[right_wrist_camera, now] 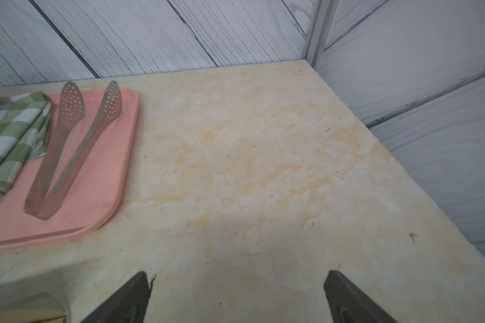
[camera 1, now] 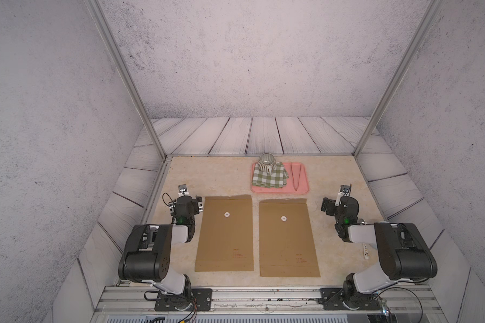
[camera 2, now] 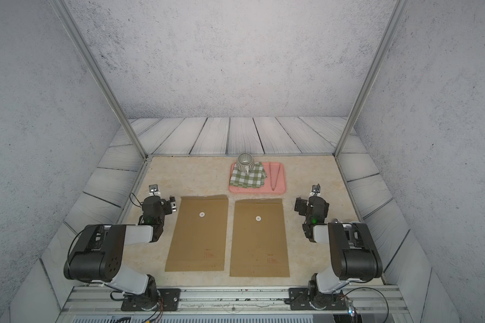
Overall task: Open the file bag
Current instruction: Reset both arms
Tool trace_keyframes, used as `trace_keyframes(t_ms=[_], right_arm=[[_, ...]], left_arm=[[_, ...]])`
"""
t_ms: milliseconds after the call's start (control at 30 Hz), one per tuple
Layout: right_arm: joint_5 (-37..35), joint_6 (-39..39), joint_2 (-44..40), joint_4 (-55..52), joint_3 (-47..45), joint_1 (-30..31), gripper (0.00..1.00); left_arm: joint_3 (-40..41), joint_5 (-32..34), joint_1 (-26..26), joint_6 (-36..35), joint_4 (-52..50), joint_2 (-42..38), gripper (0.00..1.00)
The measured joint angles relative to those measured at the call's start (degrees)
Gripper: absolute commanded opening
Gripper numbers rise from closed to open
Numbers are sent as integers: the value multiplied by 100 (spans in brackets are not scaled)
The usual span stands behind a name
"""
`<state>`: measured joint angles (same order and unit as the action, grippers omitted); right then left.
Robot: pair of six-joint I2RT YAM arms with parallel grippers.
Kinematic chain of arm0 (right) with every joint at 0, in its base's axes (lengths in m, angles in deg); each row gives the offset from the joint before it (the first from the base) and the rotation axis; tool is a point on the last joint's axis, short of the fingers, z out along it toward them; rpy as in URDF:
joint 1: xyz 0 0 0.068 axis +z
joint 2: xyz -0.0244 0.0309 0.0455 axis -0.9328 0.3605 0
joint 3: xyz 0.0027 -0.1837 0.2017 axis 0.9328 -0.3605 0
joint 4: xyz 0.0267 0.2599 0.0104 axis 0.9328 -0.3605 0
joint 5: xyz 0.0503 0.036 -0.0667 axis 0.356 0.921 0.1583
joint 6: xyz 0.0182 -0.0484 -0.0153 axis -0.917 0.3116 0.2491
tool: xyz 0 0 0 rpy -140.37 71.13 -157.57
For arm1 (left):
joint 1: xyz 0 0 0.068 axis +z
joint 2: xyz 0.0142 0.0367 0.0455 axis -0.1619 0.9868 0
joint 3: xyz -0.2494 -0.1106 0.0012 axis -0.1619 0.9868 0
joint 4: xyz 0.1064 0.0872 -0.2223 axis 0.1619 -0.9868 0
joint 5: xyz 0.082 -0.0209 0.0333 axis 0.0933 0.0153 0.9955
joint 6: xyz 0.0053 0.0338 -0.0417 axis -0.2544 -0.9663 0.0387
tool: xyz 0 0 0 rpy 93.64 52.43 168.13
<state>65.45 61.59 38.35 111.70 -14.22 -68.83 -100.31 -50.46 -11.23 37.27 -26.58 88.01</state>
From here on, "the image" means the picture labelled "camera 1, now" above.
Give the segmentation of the brown kraft file bag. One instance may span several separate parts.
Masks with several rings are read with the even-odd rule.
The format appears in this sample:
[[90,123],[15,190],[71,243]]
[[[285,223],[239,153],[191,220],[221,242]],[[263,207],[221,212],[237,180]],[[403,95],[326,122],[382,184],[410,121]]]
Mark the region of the brown kraft file bag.
[[206,197],[195,271],[252,271],[253,269],[251,196]]

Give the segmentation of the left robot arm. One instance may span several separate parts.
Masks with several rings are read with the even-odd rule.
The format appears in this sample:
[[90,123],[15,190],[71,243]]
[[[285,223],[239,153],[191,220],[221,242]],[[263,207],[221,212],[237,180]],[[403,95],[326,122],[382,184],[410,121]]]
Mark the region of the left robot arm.
[[149,283],[164,295],[191,298],[191,282],[171,267],[171,248],[192,241],[195,216],[203,211],[200,196],[191,196],[187,186],[179,186],[179,196],[165,204],[170,224],[145,224],[133,227],[119,261],[122,280]]

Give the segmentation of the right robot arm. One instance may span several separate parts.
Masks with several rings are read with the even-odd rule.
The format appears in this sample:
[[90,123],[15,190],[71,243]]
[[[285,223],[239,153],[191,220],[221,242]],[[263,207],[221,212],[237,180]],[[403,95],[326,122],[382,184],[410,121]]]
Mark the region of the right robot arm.
[[335,219],[343,242],[369,245],[378,252],[373,266],[346,277],[342,303],[347,308],[357,310],[374,301],[375,293],[399,282],[423,283],[437,275],[435,257],[413,223],[362,223],[358,201],[351,196],[325,197],[321,211]]

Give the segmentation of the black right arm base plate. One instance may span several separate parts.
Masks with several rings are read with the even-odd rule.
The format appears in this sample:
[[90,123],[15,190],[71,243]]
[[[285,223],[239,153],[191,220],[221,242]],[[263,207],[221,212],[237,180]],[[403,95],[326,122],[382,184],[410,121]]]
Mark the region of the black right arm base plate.
[[342,288],[321,288],[317,303],[324,310],[379,311],[382,305],[371,294],[345,292]]

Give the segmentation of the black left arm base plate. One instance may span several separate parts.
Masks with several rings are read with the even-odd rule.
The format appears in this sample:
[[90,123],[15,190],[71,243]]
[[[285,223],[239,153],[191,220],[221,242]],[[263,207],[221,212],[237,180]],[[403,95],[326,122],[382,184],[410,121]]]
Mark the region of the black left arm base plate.
[[213,290],[208,288],[193,288],[185,290],[180,295],[159,293],[154,310],[156,312],[209,312],[212,306]]

